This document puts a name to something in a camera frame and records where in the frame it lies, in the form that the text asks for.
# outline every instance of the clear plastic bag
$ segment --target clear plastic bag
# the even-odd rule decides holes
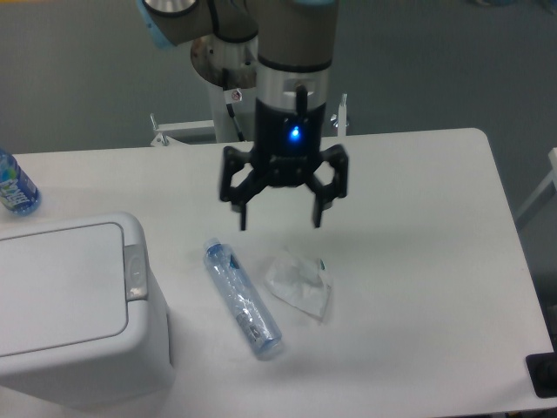
[[[284,250],[269,268],[265,285],[281,300],[321,320],[331,294],[332,278],[323,260],[309,260]]]

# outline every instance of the blue led light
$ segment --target blue led light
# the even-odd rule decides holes
[[[298,142],[301,137],[299,127],[294,126],[294,128],[290,131],[290,140],[292,142]]]

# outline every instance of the white table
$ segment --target white table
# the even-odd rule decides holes
[[[18,156],[44,201],[27,219],[1,211],[1,228],[119,210],[139,218],[171,307],[177,379],[169,392],[88,411],[0,389],[0,416],[402,418],[556,406],[528,377],[525,357],[552,347],[484,134],[340,141],[349,194],[319,230],[300,187],[257,196],[241,233],[217,198],[222,145]],[[215,235],[236,248],[283,331],[272,361],[252,355],[203,268]],[[330,269],[323,323],[263,288],[284,245]]]

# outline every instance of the blue bottle label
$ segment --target blue bottle label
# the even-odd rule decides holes
[[[14,212],[32,206],[37,200],[37,188],[25,172],[19,169],[0,183],[0,200]]]

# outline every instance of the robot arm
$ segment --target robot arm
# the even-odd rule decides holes
[[[214,34],[227,43],[258,35],[255,138],[250,152],[224,148],[220,199],[231,202],[246,227],[247,203],[267,186],[306,184],[315,193],[313,224],[347,194],[348,156],[341,145],[321,151],[328,73],[338,14],[335,0],[138,0],[159,45]],[[333,169],[322,185],[315,171]],[[237,187],[232,177],[253,170]]]

